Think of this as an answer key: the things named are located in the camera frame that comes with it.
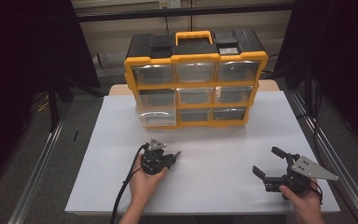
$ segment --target power outlet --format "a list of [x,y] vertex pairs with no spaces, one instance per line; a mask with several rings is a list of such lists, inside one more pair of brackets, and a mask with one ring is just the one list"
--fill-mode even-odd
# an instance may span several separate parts
[[180,0],[170,0],[169,8],[180,8]]
[[167,9],[167,8],[170,8],[170,1],[169,0],[159,1],[159,9]]

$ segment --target white tabletop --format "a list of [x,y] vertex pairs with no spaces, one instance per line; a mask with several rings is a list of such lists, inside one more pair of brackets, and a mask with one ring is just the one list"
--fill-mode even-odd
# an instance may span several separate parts
[[[286,160],[271,147],[315,157],[282,91],[258,92],[244,127],[148,130],[135,115],[132,95],[106,96],[65,211],[111,215],[122,181],[140,145],[155,137],[165,154],[182,151],[145,209],[146,215],[281,214],[293,211],[278,192],[266,192],[252,173],[281,176]],[[339,211],[326,181],[323,212]],[[130,203],[125,190],[118,212]]]

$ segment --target yellow handle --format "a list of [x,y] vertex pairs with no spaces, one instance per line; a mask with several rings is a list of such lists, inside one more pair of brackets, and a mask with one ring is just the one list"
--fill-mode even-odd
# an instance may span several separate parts
[[208,38],[209,43],[212,44],[211,32],[209,31],[193,31],[193,32],[178,32],[176,33],[176,46],[178,46],[179,39],[197,39]]

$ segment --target gray carpet floor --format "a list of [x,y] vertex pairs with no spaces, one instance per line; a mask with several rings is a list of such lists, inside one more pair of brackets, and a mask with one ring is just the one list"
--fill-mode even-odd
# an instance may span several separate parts
[[[122,83],[123,77],[105,77],[101,80],[102,91],[108,92],[115,83]],[[280,88],[285,90],[281,80]],[[108,223],[110,217],[79,217],[63,211],[78,169],[92,134],[92,129],[102,105],[101,98],[89,96],[81,90],[73,90],[75,100],[67,105],[58,102],[59,108],[70,106],[68,117],[62,127],[61,135],[54,147],[48,166],[42,176],[33,202],[29,207],[24,223]],[[303,120],[298,122],[313,145],[312,134]],[[336,109],[334,103],[324,96],[319,112],[319,124],[343,160],[351,176],[358,184],[358,134],[349,130],[346,120]],[[7,223],[26,187],[28,179],[47,142],[50,128],[48,107],[34,112],[29,118],[17,145],[1,169],[0,178],[0,223]],[[331,168],[322,155],[327,169]],[[356,223],[358,213],[349,195],[337,183],[331,186],[340,213],[324,214],[326,223]],[[296,223],[293,215],[288,216],[247,216],[247,217],[144,217],[142,223]]]

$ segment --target storage organizer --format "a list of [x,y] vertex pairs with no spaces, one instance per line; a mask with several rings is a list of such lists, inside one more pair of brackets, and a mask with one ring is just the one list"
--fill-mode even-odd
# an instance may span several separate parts
[[267,53],[253,30],[135,35],[124,62],[146,128],[244,125]]

